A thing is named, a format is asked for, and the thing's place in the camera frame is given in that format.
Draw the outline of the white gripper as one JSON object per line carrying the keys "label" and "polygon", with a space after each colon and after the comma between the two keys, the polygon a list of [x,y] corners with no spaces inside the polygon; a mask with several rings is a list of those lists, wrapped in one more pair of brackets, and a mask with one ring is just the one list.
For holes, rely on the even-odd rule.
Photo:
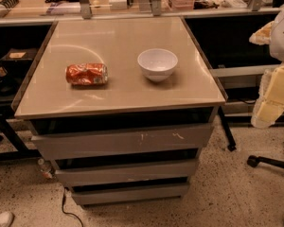
{"label": "white gripper", "polygon": [[[265,26],[254,32],[249,42],[257,45],[270,44],[270,55],[284,61],[284,8]],[[284,113],[284,63],[275,70],[267,69],[260,82],[259,97],[255,103],[251,124],[264,129],[272,126]]]}

